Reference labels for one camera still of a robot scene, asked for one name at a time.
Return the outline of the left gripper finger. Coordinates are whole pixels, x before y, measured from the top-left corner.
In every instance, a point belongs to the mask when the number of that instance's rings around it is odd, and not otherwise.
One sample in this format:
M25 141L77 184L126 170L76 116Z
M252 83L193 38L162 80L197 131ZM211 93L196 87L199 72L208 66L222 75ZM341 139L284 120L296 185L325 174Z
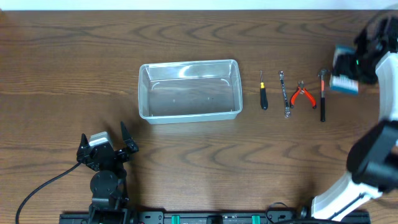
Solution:
M139 147L136 144L136 142L133 140L132 136L130 135L123 121L121 121L121 134L123 142L126 145L125 149L128 150L130 153L138 152Z
M81 141L79 145L79 153L85 153L90 148L86 135L81 135Z

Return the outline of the blue white screw box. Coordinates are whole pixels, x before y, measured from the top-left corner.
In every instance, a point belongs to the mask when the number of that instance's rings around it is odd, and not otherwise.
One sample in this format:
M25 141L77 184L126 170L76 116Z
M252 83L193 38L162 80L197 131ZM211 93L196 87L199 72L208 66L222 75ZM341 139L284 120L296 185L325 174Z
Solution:
M345 72L339 72L341 66L338 65L340 56L352 56L355 49L347 46L336 45L333 55L333 67L330 75L330 90L338 91L351 95L358 95L358 81L349 78Z

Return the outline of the clear plastic container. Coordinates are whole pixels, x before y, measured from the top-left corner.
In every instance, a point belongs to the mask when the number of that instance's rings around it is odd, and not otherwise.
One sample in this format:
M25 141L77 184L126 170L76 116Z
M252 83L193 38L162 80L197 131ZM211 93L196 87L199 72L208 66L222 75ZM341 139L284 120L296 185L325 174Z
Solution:
M143 64L137 97L139 115L149 124L230 120L243 110L233 59Z

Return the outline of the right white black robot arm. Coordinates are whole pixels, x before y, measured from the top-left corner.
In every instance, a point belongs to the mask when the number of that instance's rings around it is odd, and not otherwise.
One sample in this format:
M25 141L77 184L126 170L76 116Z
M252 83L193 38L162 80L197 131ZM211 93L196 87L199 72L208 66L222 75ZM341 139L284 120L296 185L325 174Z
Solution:
M358 90L359 83L379 85L379 122L351 148L346 172L326 192L303 207L299 218L316 223L364 223L356 209L397 188L397 17L380 21L373 37L367 28L355 49L337 47L330 88Z

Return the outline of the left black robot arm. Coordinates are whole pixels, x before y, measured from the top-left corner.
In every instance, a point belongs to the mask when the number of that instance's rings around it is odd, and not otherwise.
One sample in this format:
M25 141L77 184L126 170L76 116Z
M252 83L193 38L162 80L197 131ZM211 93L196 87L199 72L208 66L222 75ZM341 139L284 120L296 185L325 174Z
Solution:
M129 162L139 148L124 123L121 123L121 133L125 147L118 150L114 150L107 132L89 139L81 135L76 160L96 172L90 182L93 196L88 223L129 223L133 219L133 212L127 208L124 163Z

